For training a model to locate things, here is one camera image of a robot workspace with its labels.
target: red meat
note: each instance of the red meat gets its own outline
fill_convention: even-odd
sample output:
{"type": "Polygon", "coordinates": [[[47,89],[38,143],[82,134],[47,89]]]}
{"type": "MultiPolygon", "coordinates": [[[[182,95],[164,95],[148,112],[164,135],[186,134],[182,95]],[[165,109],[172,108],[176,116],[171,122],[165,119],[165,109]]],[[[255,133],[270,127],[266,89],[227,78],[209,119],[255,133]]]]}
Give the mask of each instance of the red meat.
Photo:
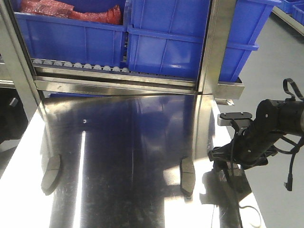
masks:
{"type": "Polygon", "coordinates": [[[113,8],[109,9],[107,12],[103,13],[79,13],[76,11],[72,11],[69,15],[69,18],[109,23],[114,25],[120,25],[122,20],[119,5],[116,5],[113,8]]]}
{"type": "Polygon", "coordinates": [[[68,9],[72,11],[74,9],[74,6],[60,2],[60,1],[55,1],[55,0],[40,0],[40,4],[50,6],[52,8],[57,8],[57,9],[68,9]]]}
{"type": "Polygon", "coordinates": [[[114,6],[107,12],[80,13],[73,11],[74,6],[56,0],[22,0],[20,12],[42,14],[60,18],[70,18],[85,21],[122,24],[122,16],[119,5],[114,6]]]}
{"type": "Polygon", "coordinates": [[[22,0],[20,4],[20,12],[37,14],[35,9],[38,5],[39,0],[22,0]]]}
{"type": "Polygon", "coordinates": [[[71,14],[71,10],[69,9],[60,9],[49,5],[43,5],[39,4],[35,12],[38,14],[58,17],[58,18],[68,18],[68,16],[71,14]]]}

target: blue plastic bin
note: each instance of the blue plastic bin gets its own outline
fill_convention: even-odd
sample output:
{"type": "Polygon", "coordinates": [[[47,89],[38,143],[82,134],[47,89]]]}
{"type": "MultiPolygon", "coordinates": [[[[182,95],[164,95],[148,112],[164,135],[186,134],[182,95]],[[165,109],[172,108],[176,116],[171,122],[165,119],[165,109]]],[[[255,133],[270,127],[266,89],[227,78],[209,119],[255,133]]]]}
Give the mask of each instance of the blue plastic bin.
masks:
{"type": "Polygon", "coordinates": [[[128,64],[131,71],[198,76],[203,38],[173,35],[128,26],[128,64]]]}
{"type": "Polygon", "coordinates": [[[254,45],[273,7],[280,4],[279,0],[237,0],[228,41],[254,45]]]}
{"type": "MultiPolygon", "coordinates": [[[[78,11],[103,12],[125,0],[61,0],[78,11]]],[[[15,11],[20,0],[11,0],[15,11]]],[[[56,18],[15,12],[32,58],[120,66],[124,55],[126,24],[56,18]]]]}
{"type": "Polygon", "coordinates": [[[304,4],[304,0],[281,0],[282,3],[278,6],[285,13],[292,13],[293,6],[304,4]]]}
{"type": "Polygon", "coordinates": [[[172,34],[203,37],[209,0],[133,0],[131,24],[172,34]]]}
{"type": "Polygon", "coordinates": [[[293,18],[304,25],[304,4],[293,6],[293,18]]]}
{"type": "Polygon", "coordinates": [[[257,44],[246,45],[228,42],[219,76],[219,81],[235,82],[238,79],[238,75],[245,65],[251,52],[258,50],[258,48],[259,46],[257,44]]]}

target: metal plate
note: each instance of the metal plate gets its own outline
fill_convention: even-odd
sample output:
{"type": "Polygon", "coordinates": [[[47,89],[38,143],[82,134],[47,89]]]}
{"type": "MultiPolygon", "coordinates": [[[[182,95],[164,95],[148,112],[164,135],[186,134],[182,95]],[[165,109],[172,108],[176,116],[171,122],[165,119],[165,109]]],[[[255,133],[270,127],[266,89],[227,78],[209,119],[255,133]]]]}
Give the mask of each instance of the metal plate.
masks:
{"type": "MultiPolygon", "coordinates": [[[[212,187],[207,151],[230,141],[218,113],[211,95],[46,99],[0,179],[0,227],[236,227],[229,204],[201,203],[212,187]],[[62,173],[46,196],[56,154],[62,173]],[[196,173],[191,199],[180,189],[184,156],[196,173]]],[[[244,205],[258,209],[252,193],[244,205]]],[[[265,227],[254,210],[241,213],[244,227],[265,227]]]]}

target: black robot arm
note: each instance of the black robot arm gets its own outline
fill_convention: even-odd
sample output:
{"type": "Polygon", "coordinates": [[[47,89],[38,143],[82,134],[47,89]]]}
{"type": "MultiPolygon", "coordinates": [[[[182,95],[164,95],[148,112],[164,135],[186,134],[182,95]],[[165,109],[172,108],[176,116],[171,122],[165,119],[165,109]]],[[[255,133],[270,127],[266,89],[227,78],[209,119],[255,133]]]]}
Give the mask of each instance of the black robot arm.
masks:
{"type": "Polygon", "coordinates": [[[260,102],[256,110],[256,119],[253,121],[249,113],[221,114],[219,123],[233,126],[236,133],[229,144],[210,151],[209,159],[232,161],[248,169],[266,165],[268,156],[282,152],[292,154],[293,163],[295,154],[304,144],[304,99],[292,79],[285,79],[283,87],[285,92],[292,97],[284,101],[267,99],[260,102]],[[288,90],[287,83],[291,84],[301,101],[295,100],[295,95],[288,90]],[[284,137],[286,134],[301,136],[301,140],[294,143],[284,137]],[[294,146],[290,152],[282,151],[274,146],[274,143],[281,138],[294,146]]]}

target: stainless steel frame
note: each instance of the stainless steel frame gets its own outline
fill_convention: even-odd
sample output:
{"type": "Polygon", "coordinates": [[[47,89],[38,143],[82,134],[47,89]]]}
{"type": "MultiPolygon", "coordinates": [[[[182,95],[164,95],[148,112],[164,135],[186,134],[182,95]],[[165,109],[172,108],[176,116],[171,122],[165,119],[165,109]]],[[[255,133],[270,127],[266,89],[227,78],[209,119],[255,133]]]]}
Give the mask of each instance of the stainless steel frame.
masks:
{"type": "MultiPolygon", "coordinates": [[[[0,79],[7,72],[14,82],[30,118],[40,101],[39,90],[94,95],[147,95],[147,94],[214,94],[216,98],[230,99],[231,89],[218,86],[220,68],[233,18],[235,0],[211,1],[209,26],[198,82],[176,77],[149,74],[114,73],[66,67],[33,65],[14,18],[9,0],[0,2],[0,53],[5,65],[0,66],[0,79]]],[[[1,87],[13,87],[11,82],[1,87]]],[[[240,87],[231,97],[238,99],[240,87]]]]}
{"type": "Polygon", "coordinates": [[[236,0],[214,0],[211,7],[198,92],[214,94],[224,59],[236,0]]]}
{"type": "Polygon", "coordinates": [[[7,0],[0,1],[0,42],[0,53],[6,63],[5,67],[23,102],[27,117],[31,119],[40,103],[32,78],[35,71],[7,0]]]}
{"type": "Polygon", "coordinates": [[[288,25],[297,30],[302,36],[304,36],[304,26],[293,19],[290,15],[283,12],[278,7],[274,7],[272,10],[278,17],[280,17],[283,21],[285,21],[288,25]]]}

